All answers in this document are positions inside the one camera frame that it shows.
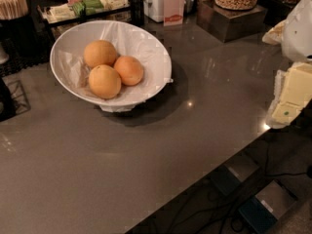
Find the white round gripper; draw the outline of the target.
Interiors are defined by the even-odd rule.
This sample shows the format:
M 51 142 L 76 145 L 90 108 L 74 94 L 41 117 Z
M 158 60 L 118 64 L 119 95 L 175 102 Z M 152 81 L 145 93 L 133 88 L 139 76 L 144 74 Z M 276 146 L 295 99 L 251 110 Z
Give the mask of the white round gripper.
M 288 126 L 312 99 L 312 0 L 300 0 L 285 20 L 262 37 L 270 45 L 281 43 L 282 53 L 294 62 L 275 76 L 274 99 L 265 124 L 272 129 Z

